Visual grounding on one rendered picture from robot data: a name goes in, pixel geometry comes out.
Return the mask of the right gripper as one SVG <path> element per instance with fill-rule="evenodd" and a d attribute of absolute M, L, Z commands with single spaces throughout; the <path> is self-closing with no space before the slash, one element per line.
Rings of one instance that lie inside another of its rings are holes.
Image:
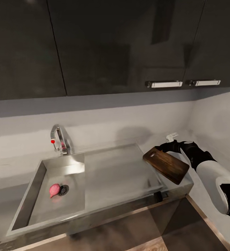
<path fill-rule="evenodd" d="M 172 151 L 175 152 L 174 150 L 174 144 L 177 143 L 177 140 L 174 140 L 173 142 L 169 142 L 169 143 L 164 143 L 161 146 L 156 146 L 155 148 L 159 151 L 163 151 L 164 153 Z"/>

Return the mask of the vidalia onion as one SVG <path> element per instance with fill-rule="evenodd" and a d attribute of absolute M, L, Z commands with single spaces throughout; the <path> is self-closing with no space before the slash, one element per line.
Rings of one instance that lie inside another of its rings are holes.
<path fill-rule="evenodd" d="M 59 183 L 52 185 L 49 189 L 50 198 L 54 195 L 57 195 L 60 192 L 60 190 L 61 188 L 59 186 Z"/>

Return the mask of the cutting board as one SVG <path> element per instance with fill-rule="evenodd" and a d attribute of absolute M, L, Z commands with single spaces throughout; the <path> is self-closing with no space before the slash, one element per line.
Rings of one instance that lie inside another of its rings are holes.
<path fill-rule="evenodd" d="M 151 157 L 150 155 L 153 152 L 156 154 Z M 155 147 L 144 154 L 143 159 L 178 183 L 182 181 L 190 168 L 185 162 L 168 153 L 164 153 L 162 150 L 159 151 Z"/>

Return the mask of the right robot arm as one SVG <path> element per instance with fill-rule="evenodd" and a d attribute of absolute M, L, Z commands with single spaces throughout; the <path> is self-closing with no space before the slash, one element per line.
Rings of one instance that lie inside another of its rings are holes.
<path fill-rule="evenodd" d="M 168 140 L 155 148 L 164 153 L 180 153 L 197 172 L 216 209 L 230 216 L 230 171 L 218 163 L 208 151 L 202 151 L 194 141 L 177 142 L 178 133 L 165 137 Z"/>

